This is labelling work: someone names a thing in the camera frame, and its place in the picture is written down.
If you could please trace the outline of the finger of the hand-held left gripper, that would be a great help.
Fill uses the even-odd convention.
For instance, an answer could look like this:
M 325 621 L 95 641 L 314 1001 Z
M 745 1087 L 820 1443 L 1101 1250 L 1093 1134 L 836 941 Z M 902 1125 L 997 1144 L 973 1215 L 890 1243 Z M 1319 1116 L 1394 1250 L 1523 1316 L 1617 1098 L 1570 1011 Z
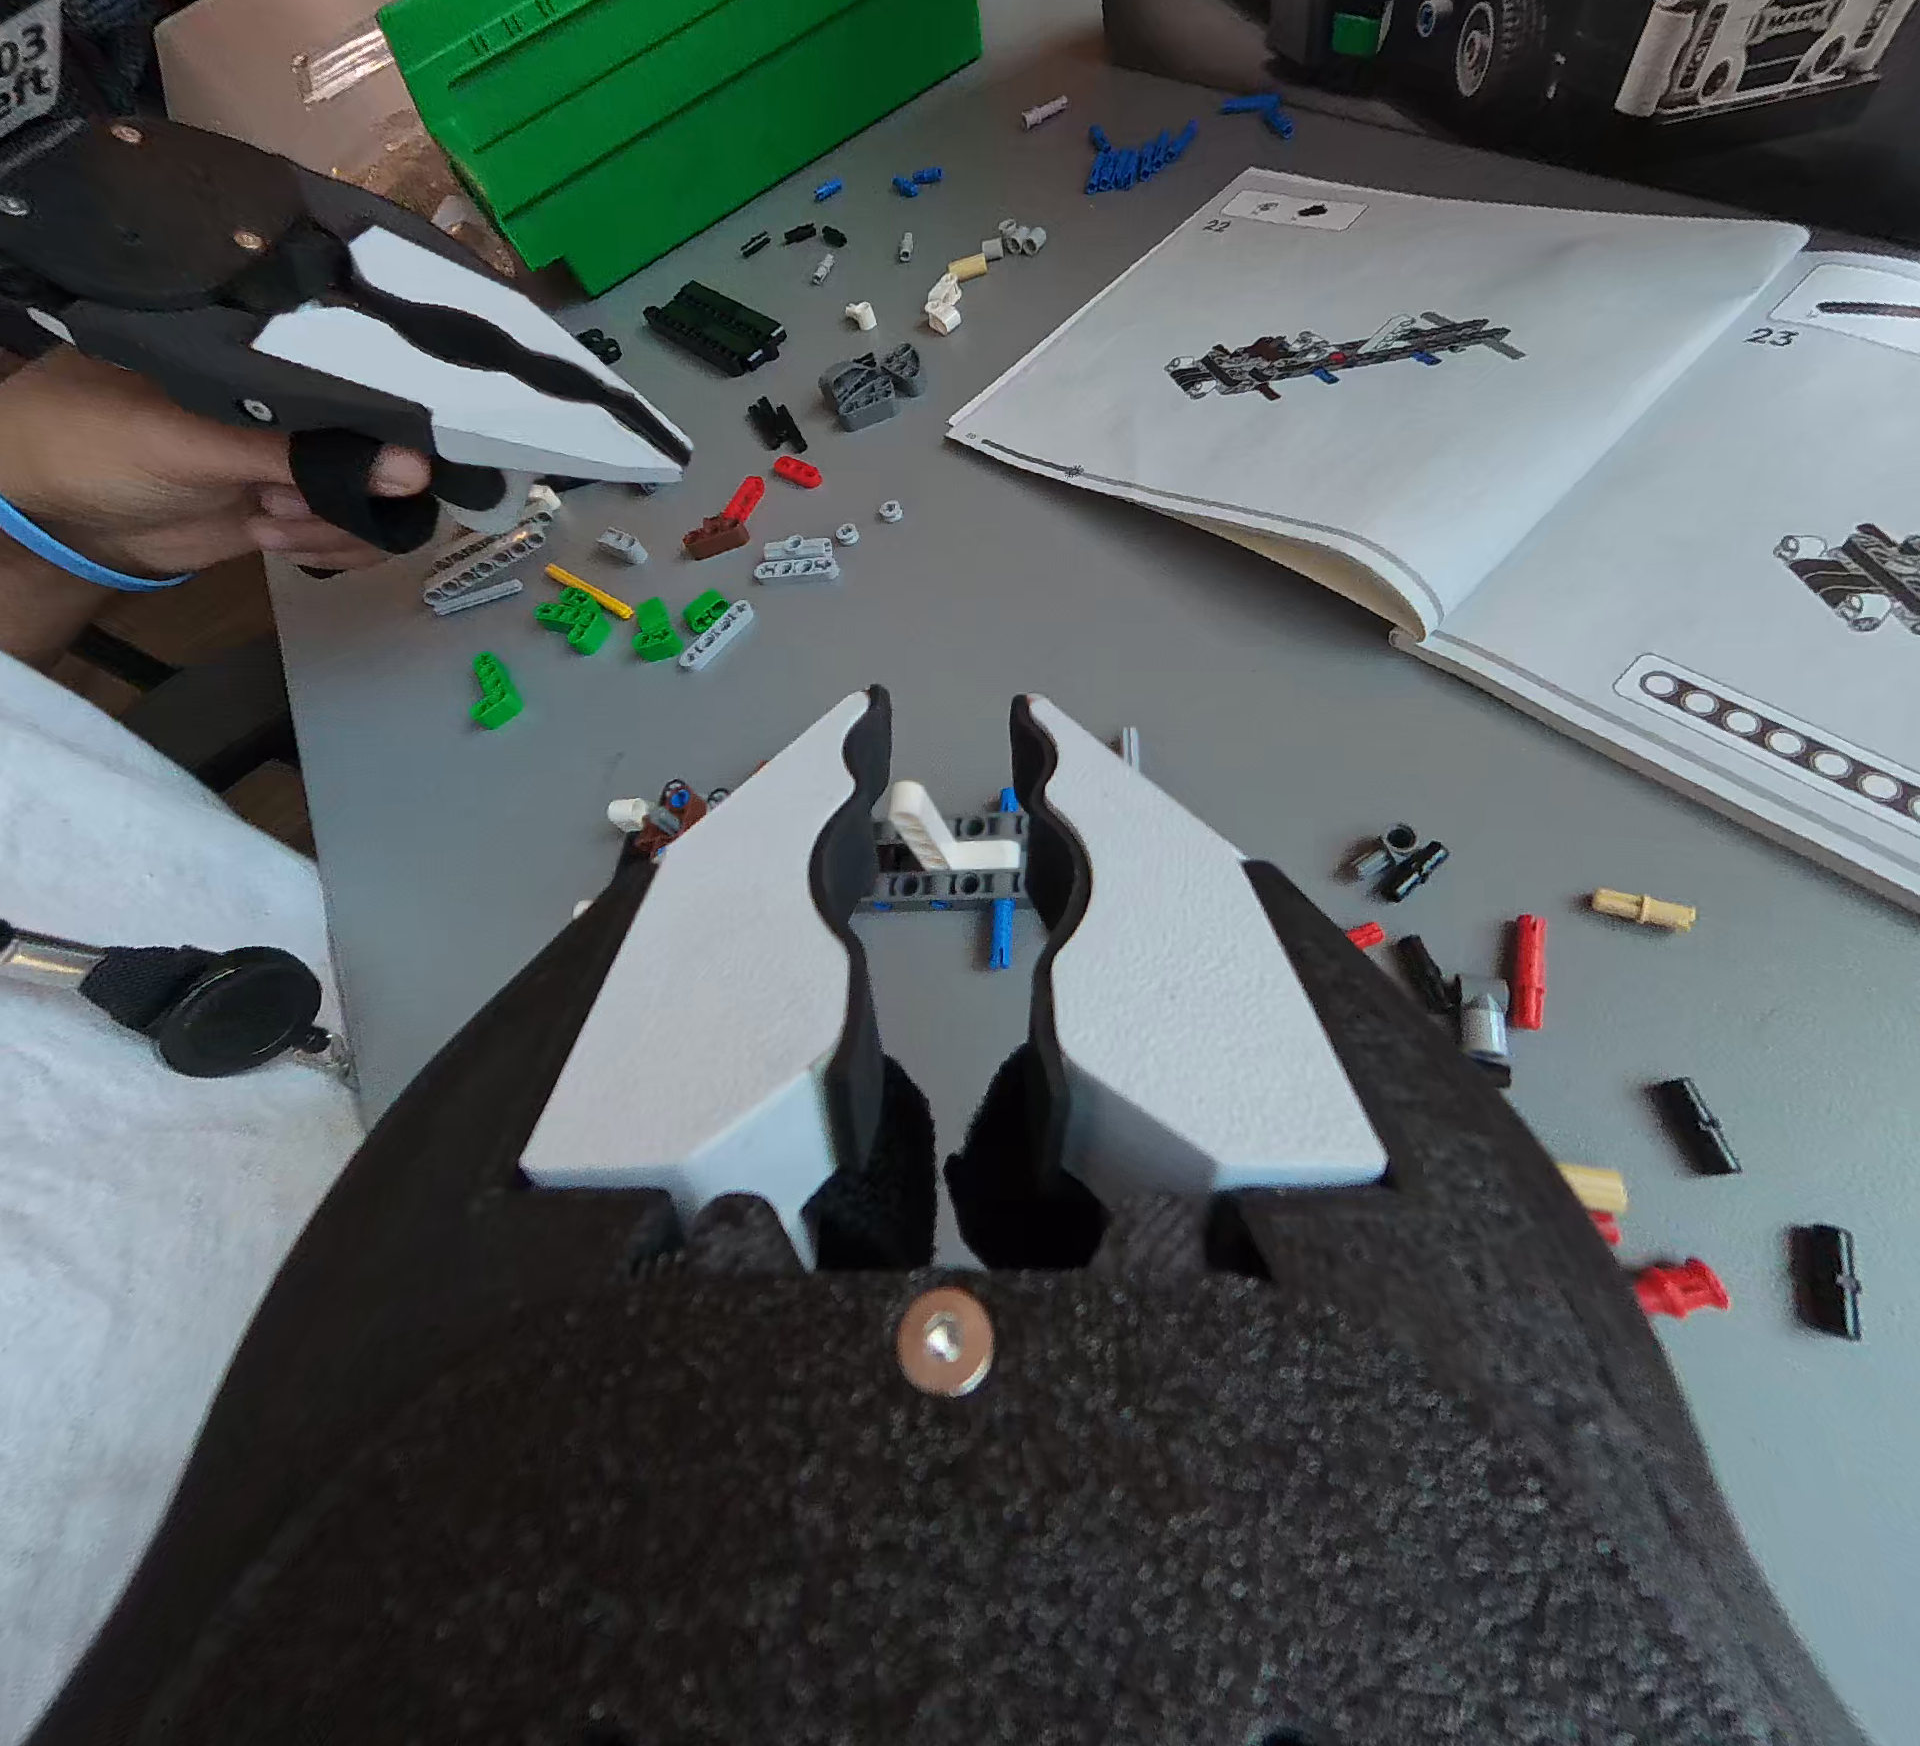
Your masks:
M 691 460 L 694 441 L 665 413 L 509 285 L 379 226 L 347 241 L 347 261 L 351 304 L 416 351 L 605 407 L 640 437 L 665 441 L 673 457 Z
M 635 484 L 684 476 L 665 441 L 640 437 L 605 407 L 432 358 L 352 309 L 310 304 L 276 315 L 253 351 L 424 407 L 450 463 Z

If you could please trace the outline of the green plastic bin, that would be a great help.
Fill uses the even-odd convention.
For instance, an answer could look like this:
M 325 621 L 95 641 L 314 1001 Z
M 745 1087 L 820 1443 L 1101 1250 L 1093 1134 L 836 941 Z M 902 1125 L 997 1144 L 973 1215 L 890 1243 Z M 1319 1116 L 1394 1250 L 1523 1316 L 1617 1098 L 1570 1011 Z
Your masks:
M 468 197 L 590 297 L 983 52 L 978 0 L 395 0 L 376 25 Z

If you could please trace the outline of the person's left forearm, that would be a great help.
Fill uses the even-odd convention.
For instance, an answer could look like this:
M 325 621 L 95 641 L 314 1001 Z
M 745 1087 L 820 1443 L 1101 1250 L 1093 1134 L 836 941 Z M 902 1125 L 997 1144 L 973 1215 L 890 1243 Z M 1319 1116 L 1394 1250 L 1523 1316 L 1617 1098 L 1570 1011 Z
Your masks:
M 216 559 L 203 526 L 159 509 L 68 504 L 27 509 L 27 515 L 85 555 L 136 576 L 196 576 Z M 27 667 L 53 664 L 108 608 L 151 596 L 92 587 L 39 563 L 3 536 L 3 652 Z

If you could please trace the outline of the open instruction booklet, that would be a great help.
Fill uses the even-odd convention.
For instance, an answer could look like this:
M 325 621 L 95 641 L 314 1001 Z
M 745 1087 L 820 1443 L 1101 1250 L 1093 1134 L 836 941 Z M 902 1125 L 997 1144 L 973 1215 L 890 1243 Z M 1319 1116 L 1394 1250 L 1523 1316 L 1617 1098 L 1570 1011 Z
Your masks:
M 1917 268 L 1243 168 L 948 437 L 1917 898 Z

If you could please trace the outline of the grey brick assembly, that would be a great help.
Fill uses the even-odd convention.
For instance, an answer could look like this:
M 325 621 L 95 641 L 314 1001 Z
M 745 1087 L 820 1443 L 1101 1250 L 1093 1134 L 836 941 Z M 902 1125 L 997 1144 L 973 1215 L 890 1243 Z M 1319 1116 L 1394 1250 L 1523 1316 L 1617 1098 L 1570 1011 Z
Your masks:
M 870 432 L 898 413 L 902 405 L 929 390 L 921 351 L 898 343 L 887 353 L 865 353 L 820 372 L 822 405 L 848 434 Z

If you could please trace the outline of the blue wristband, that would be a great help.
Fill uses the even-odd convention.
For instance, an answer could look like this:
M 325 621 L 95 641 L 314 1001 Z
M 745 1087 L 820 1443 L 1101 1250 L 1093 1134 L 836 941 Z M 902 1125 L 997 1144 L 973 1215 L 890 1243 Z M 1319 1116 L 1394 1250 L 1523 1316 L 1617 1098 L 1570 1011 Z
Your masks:
M 47 531 L 7 498 L 3 498 L 3 533 L 39 563 L 114 596 L 151 596 L 179 587 L 193 577 L 193 572 L 151 577 L 125 568 L 111 568 Z

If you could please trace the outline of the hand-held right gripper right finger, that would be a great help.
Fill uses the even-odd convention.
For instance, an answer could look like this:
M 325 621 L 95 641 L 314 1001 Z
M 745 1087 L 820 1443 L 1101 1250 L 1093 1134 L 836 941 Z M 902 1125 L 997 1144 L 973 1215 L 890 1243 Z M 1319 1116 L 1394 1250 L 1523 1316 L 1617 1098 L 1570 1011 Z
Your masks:
M 1388 1171 L 1283 945 L 1275 871 L 1040 692 L 1010 711 L 1025 891 L 1035 1181 L 1138 1191 L 1372 1188 Z

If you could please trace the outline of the dark green brick assembly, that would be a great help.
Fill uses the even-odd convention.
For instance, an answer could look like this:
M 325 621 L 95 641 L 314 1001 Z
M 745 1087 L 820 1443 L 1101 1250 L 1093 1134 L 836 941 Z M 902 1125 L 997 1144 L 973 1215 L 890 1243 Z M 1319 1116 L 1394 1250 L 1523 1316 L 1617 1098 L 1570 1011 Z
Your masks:
M 669 301 L 646 304 L 645 323 L 733 379 L 778 361 L 785 343 L 778 318 L 702 282 L 686 282 Z

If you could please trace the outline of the black badge reel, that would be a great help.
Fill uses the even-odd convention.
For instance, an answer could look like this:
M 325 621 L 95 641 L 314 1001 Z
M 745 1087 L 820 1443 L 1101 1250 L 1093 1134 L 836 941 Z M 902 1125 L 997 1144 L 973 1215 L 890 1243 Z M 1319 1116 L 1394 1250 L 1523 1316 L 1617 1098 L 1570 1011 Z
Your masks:
M 345 1062 L 320 1023 L 319 975 L 282 948 L 91 945 L 3 923 L 3 975 L 75 994 L 187 1078 L 238 1078 L 282 1059 Z

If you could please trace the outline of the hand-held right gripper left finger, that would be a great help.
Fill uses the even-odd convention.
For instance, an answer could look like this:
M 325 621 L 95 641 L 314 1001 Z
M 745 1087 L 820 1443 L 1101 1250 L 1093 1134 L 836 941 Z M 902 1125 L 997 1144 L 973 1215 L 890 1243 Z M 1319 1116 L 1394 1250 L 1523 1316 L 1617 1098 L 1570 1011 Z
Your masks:
M 755 1196 L 806 1267 L 872 1152 L 883 1059 L 850 918 L 877 879 L 883 685 L 850 692 L 665 845 L 520 1155 L 549 1191 Z

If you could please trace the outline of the person's white shirt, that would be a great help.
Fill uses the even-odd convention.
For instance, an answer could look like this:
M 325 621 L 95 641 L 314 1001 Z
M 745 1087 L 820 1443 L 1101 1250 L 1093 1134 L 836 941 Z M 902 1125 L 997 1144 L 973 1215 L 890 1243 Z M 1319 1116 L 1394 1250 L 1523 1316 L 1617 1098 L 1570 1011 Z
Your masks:
M 3 658 L 3 912 L 95 945 L 290 950 L 316 866 L 92 702 Z M 189 1081 L 73 994 L 3 996 L 3 1733 L 147 1549 L 228 1362 L 363 1138 L 299 1062 Z

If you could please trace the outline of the person's left hand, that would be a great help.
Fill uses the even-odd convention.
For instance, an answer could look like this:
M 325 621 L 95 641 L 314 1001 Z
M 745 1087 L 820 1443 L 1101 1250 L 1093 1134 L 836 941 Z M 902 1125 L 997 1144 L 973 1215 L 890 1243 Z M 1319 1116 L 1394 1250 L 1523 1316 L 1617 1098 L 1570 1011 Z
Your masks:
M 352 570 L 376 550 L 301 498 L 290 438 L 179 408 L 154 381 L 70 347 L 3 385 L 3 494 L 121 572 L 193 576 L 253 554 Z

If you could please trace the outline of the grey toy brick model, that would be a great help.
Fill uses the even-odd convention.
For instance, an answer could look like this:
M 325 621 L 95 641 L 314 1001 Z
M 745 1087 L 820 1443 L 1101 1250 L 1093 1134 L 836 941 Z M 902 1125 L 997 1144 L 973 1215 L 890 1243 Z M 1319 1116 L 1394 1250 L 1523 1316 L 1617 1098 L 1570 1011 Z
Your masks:
M 980 965 L 1010 973 L 1025 891 L 1029 817 L 1013 787 L 948 817 L 921 781 L 894 781 L 875 816 L 877 876 L 863 912 L 945 914 L 983 920 Z

